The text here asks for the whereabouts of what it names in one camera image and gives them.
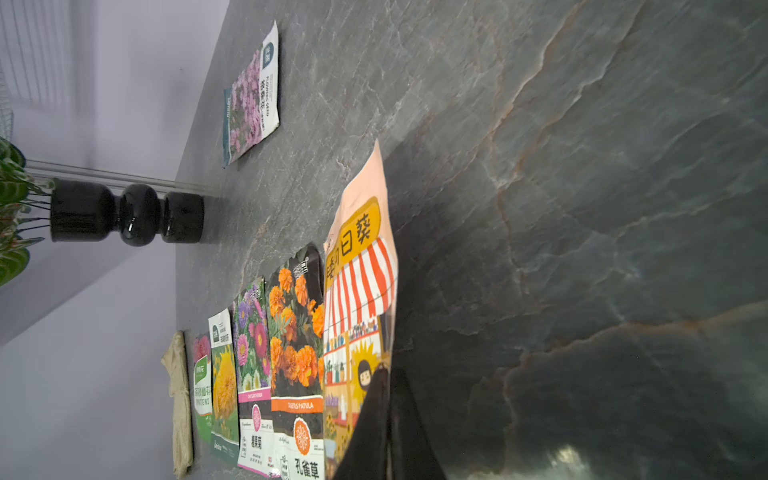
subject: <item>logo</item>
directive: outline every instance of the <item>logo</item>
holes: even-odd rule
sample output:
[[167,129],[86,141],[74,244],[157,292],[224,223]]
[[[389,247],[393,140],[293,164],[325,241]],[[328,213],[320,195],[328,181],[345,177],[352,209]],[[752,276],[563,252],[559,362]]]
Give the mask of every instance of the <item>logo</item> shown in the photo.
[[261,410],[258,405],[253,406],[253,429],[257,432],[261,428]]
[[296,421],[293,422],[293,438],[296,440],[296,447],[301,455],[306,456],[310,453],[312,436],[310,435],[309,426],[301,417],[296,417]]
[[197,360],[197,364],[194,367],[194,382],[200,383],[202,379],[208,374],[208,355]]
[[266,47],[264,47],[264,62],[261,65],[261,68],[266,68],[267,65],[270,64],[272,61],[272,57],[275,55],[275,46],[272,45],[272,42],[266,44]]

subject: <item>black vase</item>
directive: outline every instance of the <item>black vase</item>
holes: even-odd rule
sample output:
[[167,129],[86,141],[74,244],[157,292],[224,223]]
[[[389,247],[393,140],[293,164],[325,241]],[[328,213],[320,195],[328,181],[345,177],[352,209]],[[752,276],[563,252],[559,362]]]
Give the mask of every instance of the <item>black vase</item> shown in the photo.
[[168,243],[197,243],[203,234],[203,198],[170,192],[157,198],[149,185],[128,185],[116,198],[104,185],[57,180],[51,196],[51,239],[95,242],[111,231],[141,247],[159,233]]

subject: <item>orange label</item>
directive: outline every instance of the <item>orange label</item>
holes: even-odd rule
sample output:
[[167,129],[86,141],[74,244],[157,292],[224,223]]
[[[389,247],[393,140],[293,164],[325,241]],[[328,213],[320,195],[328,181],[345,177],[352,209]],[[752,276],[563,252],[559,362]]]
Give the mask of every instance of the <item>orange label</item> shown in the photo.
[[293,439],[296,440],[296,447],[301,455],[310,453],[310,447],[312,446],[310,427],[301,418],[296,419],[293,423]]
[[323,413],[323,397],[311,396],[298,399],[272,397],[273,412]]
[[382,215],[376,197],[369,198],[344,222],[339,229],[339,238],[326,258],[326,291],[341,269],[379,238],[381,226]]

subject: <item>gray stone surface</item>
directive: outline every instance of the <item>gray stone surface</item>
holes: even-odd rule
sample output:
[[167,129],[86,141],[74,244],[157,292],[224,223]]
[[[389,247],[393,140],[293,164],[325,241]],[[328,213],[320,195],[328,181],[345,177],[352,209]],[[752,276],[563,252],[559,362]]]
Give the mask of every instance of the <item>gray stone surface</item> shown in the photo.
[[[395,361],[450,478],[762,478],[766,13],[232,1],[178,174],[210,189],[179,328],[321,244],[379,138]],[[222,91],[273,20],[282,124],[224,170]],[[250,476],[196,446],[192,478]]]

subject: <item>seed packet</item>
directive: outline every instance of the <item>seed packet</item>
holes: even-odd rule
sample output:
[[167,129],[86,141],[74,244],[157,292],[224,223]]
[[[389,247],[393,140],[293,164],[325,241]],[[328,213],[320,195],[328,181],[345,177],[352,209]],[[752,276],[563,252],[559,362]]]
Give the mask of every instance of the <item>seed packet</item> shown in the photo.
[[280,475],[325,478],[323,468],[323,281],[309,245],[266,285],[272,362],[272,416]]
[[265,477],[280,473],[273,462],[272,364],[266,325],[264,278],[256,278],[232,304],[237,402],[240,411],[240,467]]
[[214,453],[235,465],[240,453],[240,426],[237,421],[237,378],[232,353],[230,311],[208,319],[213,365],[213,411],[211,425]]
[[277,115],[277,22],[232,88],[224,90],[223,160],[231,164],[280,124]]
[[398,262],[378,141],[344,190],[323,246],[326,475],[332,478],[373,373],[392,359]]
[[194,340],[192,361],[197,434],[203,442],[210,443],[210,426],[214,411],[210,397],[210,337],[207,333]]

